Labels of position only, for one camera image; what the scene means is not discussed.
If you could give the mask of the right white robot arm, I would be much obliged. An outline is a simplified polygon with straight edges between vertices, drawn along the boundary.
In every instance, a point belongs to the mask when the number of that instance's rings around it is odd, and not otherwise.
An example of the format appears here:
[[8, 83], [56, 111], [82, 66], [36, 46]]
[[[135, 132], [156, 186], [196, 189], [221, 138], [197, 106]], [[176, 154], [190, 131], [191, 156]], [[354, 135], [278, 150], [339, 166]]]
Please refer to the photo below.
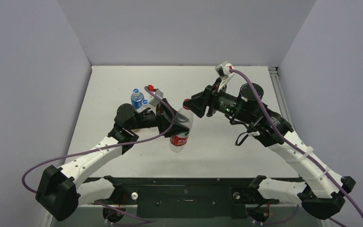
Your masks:
[[262, 102], [263, 89], [244, 84], [238, 96], [230, 95], [220, 83], [207, 86], [203, 92], [184, 101], [197, 117], [223, 113], [230, 124], [242, 124], [247, 135], [279, 155], [302, 178], [288, 182], [257, 176], [248, 188], [254, 201], [278, 200], [300, 205], [318, 219], [328, 219], [342, 209], [355, 180], [332, 171], [306, 146], [292, 125]]

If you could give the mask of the red bottle cap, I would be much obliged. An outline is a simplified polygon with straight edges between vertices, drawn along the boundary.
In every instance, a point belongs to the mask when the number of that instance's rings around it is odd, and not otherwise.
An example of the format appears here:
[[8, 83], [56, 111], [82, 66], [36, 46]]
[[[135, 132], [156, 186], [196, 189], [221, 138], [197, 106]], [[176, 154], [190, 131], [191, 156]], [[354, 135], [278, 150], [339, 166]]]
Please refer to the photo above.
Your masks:
[[184, 109], [187, 109], [187, 110], [189, 110], [190, 108], [189, 108], [189, 103], [188, 103], [188, 101], [189, 101], [189, 99], [185, 99], [184, 101], [183, 101], [183, 108]]

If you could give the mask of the red label water bottle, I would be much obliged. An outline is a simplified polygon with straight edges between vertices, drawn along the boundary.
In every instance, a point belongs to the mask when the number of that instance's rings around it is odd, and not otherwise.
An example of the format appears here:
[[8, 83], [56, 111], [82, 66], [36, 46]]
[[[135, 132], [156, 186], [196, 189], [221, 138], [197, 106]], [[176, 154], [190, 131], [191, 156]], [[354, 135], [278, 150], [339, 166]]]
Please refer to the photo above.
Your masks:
[[187, 143], [193, 126], [194, 114], [185, 103], [183, 103], [175, 117], [175, 126], [178, 126], [179, 128], [177, 133], [170, 138], [170, 150], [179, 153]]

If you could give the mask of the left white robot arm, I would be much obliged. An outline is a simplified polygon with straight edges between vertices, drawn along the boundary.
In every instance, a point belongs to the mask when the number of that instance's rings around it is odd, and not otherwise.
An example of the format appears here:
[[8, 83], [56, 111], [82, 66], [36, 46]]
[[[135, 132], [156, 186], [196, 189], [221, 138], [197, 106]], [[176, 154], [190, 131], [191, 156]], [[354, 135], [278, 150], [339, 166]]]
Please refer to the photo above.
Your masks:
[[157, 127], [161, 136], [178, 140], [188, 134], [192, 127], [191, 112], [182, 107], [179, 111], [167, 109], [167, 100], [138, 112], [131, 104], [117, 109], [114, 127], [89, 154], [77, 157], [60, 167], [47, 167], [42, 174], [36, 200], [57, 221], [67, 219], [80, 206], [95, 200], [106, 199], [110, 203], [121, 200], [122, 190], [110, 176], [92, 182], [86, 179], [109, 161], [130, 150], [139, 136], [136, 129]]

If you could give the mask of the blue label water bottle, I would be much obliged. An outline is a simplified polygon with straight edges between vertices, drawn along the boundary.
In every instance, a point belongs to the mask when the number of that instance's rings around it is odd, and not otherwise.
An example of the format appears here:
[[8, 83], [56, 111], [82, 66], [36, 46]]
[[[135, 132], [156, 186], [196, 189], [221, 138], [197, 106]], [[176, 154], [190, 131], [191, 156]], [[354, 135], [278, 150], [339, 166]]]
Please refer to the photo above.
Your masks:
[[141, 101], [144, 99], [144, 95], [139, 91], [139, 94], [134, 94], [130, 97], [132, 106], [138, 110], [141, 107]]

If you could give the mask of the clear plastic bottle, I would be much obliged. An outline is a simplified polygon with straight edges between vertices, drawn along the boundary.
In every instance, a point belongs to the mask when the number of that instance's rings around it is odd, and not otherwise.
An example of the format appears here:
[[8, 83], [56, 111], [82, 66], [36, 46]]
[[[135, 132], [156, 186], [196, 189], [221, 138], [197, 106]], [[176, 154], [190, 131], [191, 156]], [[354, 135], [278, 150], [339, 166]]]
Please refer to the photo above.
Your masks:
[[142, 102], [141, 102], [141, 107], [138, 109], [138, 111], [141, 113], [141, 112], [143, 112], [145, 110], [148, 110], [148, 111], [150, 110], [149, 102], [146, 105], [143, 105]]

